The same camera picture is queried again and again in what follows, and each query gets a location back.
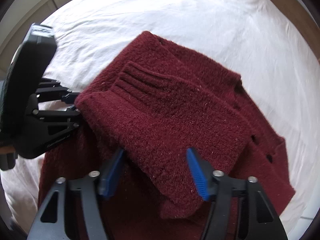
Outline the dark red knit sweater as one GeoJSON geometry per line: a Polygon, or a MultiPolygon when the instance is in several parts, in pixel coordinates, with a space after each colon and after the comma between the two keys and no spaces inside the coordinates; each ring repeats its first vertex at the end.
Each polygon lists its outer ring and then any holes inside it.
{"type": "Polygon", "coordinates": [[[233,178],[258,178],[277,213],[295,191],[284,138],[239,74],[145,31],[75,101],[87,125],[44,157],[43,202],[54,181],[82,178],[118,148],[128,160],[101,205],[115,239],[198,239],[209,204],[196,192],[187,149],[233,178]]]}

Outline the white bed sheet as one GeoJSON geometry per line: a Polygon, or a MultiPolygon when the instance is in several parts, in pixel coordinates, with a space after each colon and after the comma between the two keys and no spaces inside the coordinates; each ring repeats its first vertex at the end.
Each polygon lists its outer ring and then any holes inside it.
{"type": "MultiPolygon", "coordinates": [[[[57,45],[42,78],[58,80],[80,94],[145,31],[239,74],[248,96],[285,140],[295,194],[284,211],[276,213],[287,239],[295,238],[295,227],[318,186],[319,62],[276,5],[270,0],[73,0],[40,24],[53,28],[57,45]]],[[[64,111],[72,105],[38,103],[40,110],[48,111],[64,111]]],[[[80,113],[79,127],[72,135],[26,159],[24,116],[14,144],[1,147],[1,182],[15,239],[28,239],[42,204],[39,185],[45,155],[87,125],[80,113]]],[[[234,239],[237,213],[234,198],[227,239],[234,239]]]]}

